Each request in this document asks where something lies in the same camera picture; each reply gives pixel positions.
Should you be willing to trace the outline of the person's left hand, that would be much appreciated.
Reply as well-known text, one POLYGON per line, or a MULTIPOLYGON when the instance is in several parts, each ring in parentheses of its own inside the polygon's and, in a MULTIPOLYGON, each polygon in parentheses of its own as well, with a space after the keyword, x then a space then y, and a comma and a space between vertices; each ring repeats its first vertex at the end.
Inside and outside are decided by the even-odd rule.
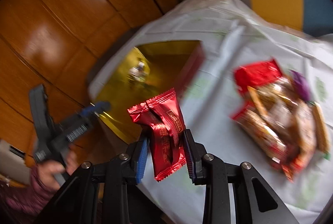
POLYGON ((70 151, 66 158, 66 167, 61 163, 49 160, 44 163, 38 164, 38 176, 41 182, 48 188, 57 191, 60 184, 55 179, 55 175, 67 172, 71 175, 78 167, 77 156, 74 151, 70 151))

